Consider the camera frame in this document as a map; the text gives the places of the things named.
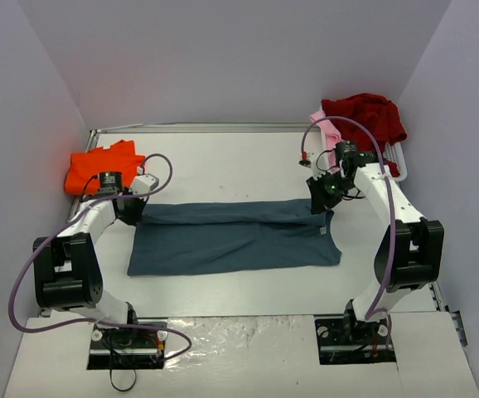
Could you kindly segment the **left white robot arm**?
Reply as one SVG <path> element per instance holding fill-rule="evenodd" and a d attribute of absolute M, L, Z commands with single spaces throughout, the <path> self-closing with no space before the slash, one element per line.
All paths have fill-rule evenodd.
<path fill-rule="evenodd" d="M 138 174 L 129 187 L 120 172 L 101 172 L 99 188 L 80 200 L 78 212 L 33 261 L 36 301 L 43 309 L 77 313 L 110 325 L 111 337 L 131 347 L 141 337 L 132 304 L 104 290 L 95 244 L 116 220 L 135 226 L 146 206 L 146 195 L 158 185 L 157 177 Z"/>

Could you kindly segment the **orange t shirt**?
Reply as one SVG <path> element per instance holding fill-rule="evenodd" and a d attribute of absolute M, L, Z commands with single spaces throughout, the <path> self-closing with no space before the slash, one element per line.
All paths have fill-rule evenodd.
<path fill-rule="evenodd" d="M 120 140 L 108 148 L 93 148 L 86 153 L 72 153 L 65 178 L 65 193 L 80 196 L 90 178 L 101 172 L 121 172 L 123 186 L 129 187 L 144 158 L 136 154 L 133 140 Z"/>

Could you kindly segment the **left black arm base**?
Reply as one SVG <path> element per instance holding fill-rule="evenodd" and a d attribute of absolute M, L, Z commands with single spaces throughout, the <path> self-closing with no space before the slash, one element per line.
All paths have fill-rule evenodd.
<path fill-rule="evenodd" d="M 161 370 L 167 337 L 166 331 L 94 326 L 87 369 Z"/>

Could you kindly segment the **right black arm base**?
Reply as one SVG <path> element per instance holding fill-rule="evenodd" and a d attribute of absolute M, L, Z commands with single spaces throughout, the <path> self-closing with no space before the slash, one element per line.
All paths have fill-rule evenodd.
<path fill-rule="evenodd" d="M 317 353 L 323 366 L 396 363 L 388 324 L 352 323 L 349 316 L 331 314 L 314 318 Z"/>

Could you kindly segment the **blue-grey t shirt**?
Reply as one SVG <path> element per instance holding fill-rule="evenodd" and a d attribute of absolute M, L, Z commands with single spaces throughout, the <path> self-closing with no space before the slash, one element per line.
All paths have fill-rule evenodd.
<path fill-rule="evenodd" d="M 154 204 L 144 208 L 127 274 L 179 276 L 336 266 L 330 212 L 306 199 Z"/>

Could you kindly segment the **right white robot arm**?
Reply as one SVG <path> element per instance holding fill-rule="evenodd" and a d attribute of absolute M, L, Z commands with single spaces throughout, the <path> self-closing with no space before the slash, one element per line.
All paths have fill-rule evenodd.
<path fill-rule="evenodd" d="M 355 189 L 370 203 L 384 233 L 372 282 L 347 304 L 341 323 L 347 340 L 361 342 L 370 335 L 371 323 L 386 319 L 402 298 L 437 280 L 444 229 L 409 203 L 380 155 L 360 152 L 352 141 L 337 143 L 330 153 L 336 159 L 332 167 L 318 167 L 307 153 L 299 161 L 312 171 L 307 180 L 312 213 L 332 210 Z"/>

